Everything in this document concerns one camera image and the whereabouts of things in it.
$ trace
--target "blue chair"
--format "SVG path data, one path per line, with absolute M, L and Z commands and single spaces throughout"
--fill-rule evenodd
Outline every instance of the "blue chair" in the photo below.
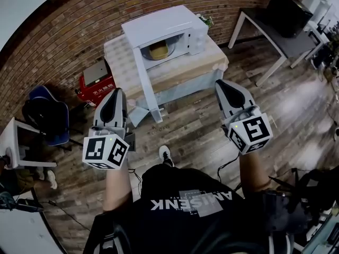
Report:
M 35 100 L 35 99 L 40 99 L 42 100 L 47 100 L 53 103 L 57 103 L 54 106 L 58 107 L 56 110 L 51 110 L 51 112 L 57 112 L 57 115 L 59 118 L 61 118 L 62 120 L 60 121 L 60 125 L 62 125 L 62 129 L 65 129 L 64 132 L 60 132 L 58 135 L 50 135 L 50 134 L 46 134 L 44 132 L 46 132 L 46 130 L 43 130 L 42 127 L 40 127 L 37 123 L 32 122 L 32 120 L 29 118 L 29 116 L 27 116 L 27 111 L 24 112 L 24 108 L 23 108 L 23 115 L 26 119 L 26 121 L 33 127 L 35 127 L 37 130 L 40 130 L 43 134 L 44 134 L 44 139 L 47 143 L 47 145 L 49 146 L 57 146 L 60 147 L 62 149 L 65 150 L 71 150 L 70 148 L 65 148 L 60 146 L 61 144 L 65 144 L 68 141 L 72 142 L 74 144 L 77 144 L 79 146 L 83 146 L 81 143 L 72 140 L 70 138 L 69 135 L 69 130 L 74 130 L 78 133 L 83 134 L 81 131 L 75 130 L 75 129 L 70 129 L 69 128 L 69 110 L 68 110 L 68 106 L 61 101 L 58 101 L 54 98 L 54 96 L 52 95 L 52 93 L 45 87 L 45 86 L 38 86 L 36 87 L 34 90 L 32 90 L 29 93 L 29 100 Z

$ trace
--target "person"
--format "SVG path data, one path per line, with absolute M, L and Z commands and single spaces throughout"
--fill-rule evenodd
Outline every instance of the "person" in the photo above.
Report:
M 0 186 L 2 191 L 17 196 L 28 192 L 31 188 L 57 189 L 58 184 L 52 170 L 47 171 L 47 180 L 44 180 L 43 170 L 37 170 L 38 174 L 31 174 L 28 169 L 6 169 L 10 166 L 11 159 L 4 155 L 0 157 Z
M 95 218 L 85 254 L 267 253 L 267 235 L 251 224 L 247 198 L 199 170 L 176 168 L 167 146 L 159 157 L 163 163 L 144 173 L 134 203 L 126 165 L 107 171 L 104 213 Z M 270 187 L 257 152 L 239 162 L 245 197 Z M 119 235 L 118 252 L 109 243 L 112 234 Z

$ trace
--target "microwave door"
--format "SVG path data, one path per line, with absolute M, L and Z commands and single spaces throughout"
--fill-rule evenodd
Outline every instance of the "microwave door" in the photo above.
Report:
M 157 123 L 163 121 L 160 110 L 157 104 L 157 100 L 154 95 L 154 91 L 152 85 L 150 83 L 149 77 L 147 75 L 147 71 L 144 65 L 144 60 L 142 58 L 142 54 L 139 48 L 133 48 L 134 59 L 136 61 L 139 78 L 141 81 L 142 89 L 144 90 L 145 99 L 148 105 L 148 109 Z

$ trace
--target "black t-shirt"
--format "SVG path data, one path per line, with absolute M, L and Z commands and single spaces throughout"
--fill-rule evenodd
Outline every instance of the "black t-shirt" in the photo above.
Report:
M 167 165 L 142 178 L 141 199 L 95 218 L 84 253 L 113 230 L 127 238 L 132 253 L 266 253 L 267 237 L 252 230 L 250 208 L 229 187 L 198 170 Z

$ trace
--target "red fire extinguisher box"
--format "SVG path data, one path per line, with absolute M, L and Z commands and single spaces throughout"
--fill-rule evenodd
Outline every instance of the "red fire extinguisher box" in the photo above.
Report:
M 76 90 L 78 97 L 91 106 L 98 106 L 102 99 L 115 89 L 111 69 L 105 60 L 84 70 L 79 83 L 80 90 Z

